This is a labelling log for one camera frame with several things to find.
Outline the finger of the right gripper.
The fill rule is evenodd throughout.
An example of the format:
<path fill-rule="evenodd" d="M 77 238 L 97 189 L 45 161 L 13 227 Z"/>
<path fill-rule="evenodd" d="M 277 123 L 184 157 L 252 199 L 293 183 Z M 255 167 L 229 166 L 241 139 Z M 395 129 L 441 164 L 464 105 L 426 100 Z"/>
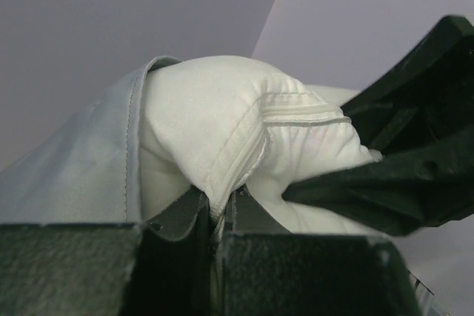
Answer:
<path fill-rule="evenodd" d="M 291 184 L 283 198 L 392 236 L 463 220 L 473 215 L 473 126 L 379 162 Z"/>
<path fill-rule="evenodd" d="M 473 25 L 440 19 L 386 74 L 342 107 L 383 153 L 423 147 L 473 124 Z"/>

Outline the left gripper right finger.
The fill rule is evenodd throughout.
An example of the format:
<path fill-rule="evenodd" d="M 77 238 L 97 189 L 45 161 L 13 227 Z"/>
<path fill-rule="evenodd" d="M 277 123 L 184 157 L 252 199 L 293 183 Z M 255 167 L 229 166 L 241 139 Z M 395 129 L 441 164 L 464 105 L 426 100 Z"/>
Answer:
<path fill-rule="evenodd" d="M 227 203 L 216 262 L 221 315 L 421 314 L 389 240 L 291 234 L 244 189 Z"/>

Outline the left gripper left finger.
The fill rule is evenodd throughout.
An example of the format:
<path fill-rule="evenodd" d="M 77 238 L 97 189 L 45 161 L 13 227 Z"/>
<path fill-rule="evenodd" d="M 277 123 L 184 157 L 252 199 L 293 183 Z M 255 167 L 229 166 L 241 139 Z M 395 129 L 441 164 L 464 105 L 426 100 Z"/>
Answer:
<path fill-rule="evenodd" d="M 207 315 L 209 204 L 189 189 L 146 223 L 4 224 L 3 315 Z"/>

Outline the grey pillowcase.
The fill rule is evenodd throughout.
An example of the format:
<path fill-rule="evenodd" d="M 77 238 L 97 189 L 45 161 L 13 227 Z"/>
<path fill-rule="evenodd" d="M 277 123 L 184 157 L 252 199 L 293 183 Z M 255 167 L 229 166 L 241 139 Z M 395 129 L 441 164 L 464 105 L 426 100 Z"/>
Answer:
<path fill-rule="evenodd" d="M 42 145 L 1 172 L 2 223 L 141 221 L 139 120 L 161 56 L 119 79 Z"/>

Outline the white pillow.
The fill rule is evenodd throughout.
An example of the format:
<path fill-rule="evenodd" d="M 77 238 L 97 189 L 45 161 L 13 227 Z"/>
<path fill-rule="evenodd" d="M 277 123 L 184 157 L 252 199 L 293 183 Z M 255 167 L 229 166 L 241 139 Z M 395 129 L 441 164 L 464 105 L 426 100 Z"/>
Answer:
<path fill-rule="evenodd" d="M 302 84 L 238 56 L 197 58 L 149 72 L 140 118 L 144 219 L 195 186 L 219 223 L 231 194 L 245 186 L 290 232 L 373 234 L 334 212 L 282 198 L 297 181 L 381 159 L 361 144 L 341 110 L 355 95 Z"/>

